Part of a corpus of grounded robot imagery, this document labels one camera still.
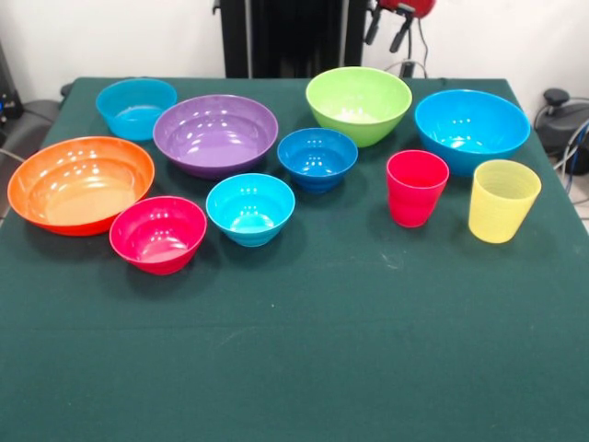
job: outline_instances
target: light blue bowl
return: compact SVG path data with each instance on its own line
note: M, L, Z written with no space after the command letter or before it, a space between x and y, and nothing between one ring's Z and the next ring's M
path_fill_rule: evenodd
M341 183L358 159L358 147L331 129L303 129L281 141L278 159L304 191L323 193Z
M259 247L278 235L295 209L295 195L282 180L244 173L213 187L206 212L225 234L244 247Z
M111 132L130 141L151 140L159 116L176 104L176 89L154 78L122 80L104 88L96 107Z
M415 122L427 150L453 175L471 177L481 163L506 159L530 135L530 124L513 103L477 90L446 90L423 99Z

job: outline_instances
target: white wall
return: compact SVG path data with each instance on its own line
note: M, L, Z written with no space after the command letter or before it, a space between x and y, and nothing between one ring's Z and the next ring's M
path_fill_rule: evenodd
M0 41L24 100L78 76L224 76L211 0L0 0Z
M384 69L406 56L406 47L388 52L401 23L401 17L383 14L363 64ZM589 97L586 0L437 0L422 24L430 76L507 78L528 115L543 104L549 87ZM420 61L417 27L413 36L413 58Z
M23 99L57 98L77 76L223 76L220 19L211 4L0 0L0 40ZM384 68L404 57L404 48L388 52L400 23L383 14L365 65ZM431 76L506 77L528 114L547 87L589 97L587 1L438 0L423 27Z

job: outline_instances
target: translucent yellow cup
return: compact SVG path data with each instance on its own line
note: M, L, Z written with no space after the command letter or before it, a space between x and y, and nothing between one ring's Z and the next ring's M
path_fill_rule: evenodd
M541 189L538 175L523 164L506 159L482 163L472 181L468 228L485 242L509 241Z

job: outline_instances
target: red cup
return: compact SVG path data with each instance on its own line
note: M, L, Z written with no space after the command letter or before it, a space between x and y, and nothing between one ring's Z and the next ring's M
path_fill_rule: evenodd
M387 162L388 207L397 224L420 227L435 208L450 176L447 164L424 150L404 150Z

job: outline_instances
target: cup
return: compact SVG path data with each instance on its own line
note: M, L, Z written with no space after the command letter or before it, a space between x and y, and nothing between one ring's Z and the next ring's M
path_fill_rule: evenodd
M402 227L420 227L435 208L450 170L437 155L404 150L387 162L388 207Z
M538 175L523 164L506 159L481 164L472 182L468 228L485 242L509 241L541 189Z

